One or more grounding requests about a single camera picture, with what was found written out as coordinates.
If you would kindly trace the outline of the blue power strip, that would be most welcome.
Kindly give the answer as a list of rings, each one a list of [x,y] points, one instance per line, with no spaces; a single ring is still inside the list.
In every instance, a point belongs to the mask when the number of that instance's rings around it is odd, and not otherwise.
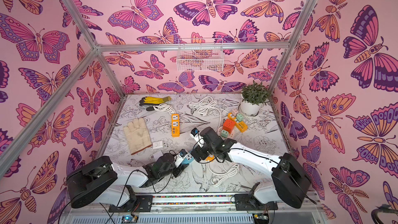
[[[182,161],[181,164],[190,164],[190,163],[193,162],[194,160],[195,160],[194,157],[193,157],[190,153],[188,153],[188,154],[184,157],[184,160]]]

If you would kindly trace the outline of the white charger plug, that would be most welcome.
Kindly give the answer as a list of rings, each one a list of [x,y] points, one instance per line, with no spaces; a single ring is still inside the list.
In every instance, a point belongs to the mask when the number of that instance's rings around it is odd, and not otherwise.
[[[152,143],[153,149],[162,149],[163,148],[163,141],[157,141]]]

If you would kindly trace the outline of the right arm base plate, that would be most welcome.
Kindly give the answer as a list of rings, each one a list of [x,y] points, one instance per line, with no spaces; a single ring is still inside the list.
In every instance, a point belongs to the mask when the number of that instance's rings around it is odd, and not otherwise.
[[[261,203],[250,194],[235,194],[232,200],[237,211],[278,210],[276,202]]]

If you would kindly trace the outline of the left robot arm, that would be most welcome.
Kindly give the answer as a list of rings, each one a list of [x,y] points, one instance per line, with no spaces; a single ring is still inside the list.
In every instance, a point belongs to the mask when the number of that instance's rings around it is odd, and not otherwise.
[[[137,206],[136,188],[155,189],[167,176],[178,177],[189,166],[185,151],[165,153],[143,167],[127,167],[111,162],[109,156],[98,159],[68,174],[66,185],[72,208],[105,203],[116,211],[130,211]]]

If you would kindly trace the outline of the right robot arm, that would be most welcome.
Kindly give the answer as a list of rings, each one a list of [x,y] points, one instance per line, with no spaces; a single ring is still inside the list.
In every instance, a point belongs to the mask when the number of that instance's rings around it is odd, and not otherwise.
[[[197,162],[212,155],[215,161],[237,163],[269,177],[272,183],[258,182],[252,187],[252,195],[258,202],[280,200],[293,208],[302,207],[312,180],[293,155],[270,155],[248,148],[236,140],[223,139],[211,127],[203,131],[194,128],[190,135],[197,142],[191,153]]]

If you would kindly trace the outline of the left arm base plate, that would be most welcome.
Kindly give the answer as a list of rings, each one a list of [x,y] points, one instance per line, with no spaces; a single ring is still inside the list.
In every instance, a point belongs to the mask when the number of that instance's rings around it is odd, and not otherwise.
[[[128,200],[120,207],[110,205],[110,213],[135,213],[150,212],[152,208],[153,195],[138,195]]]

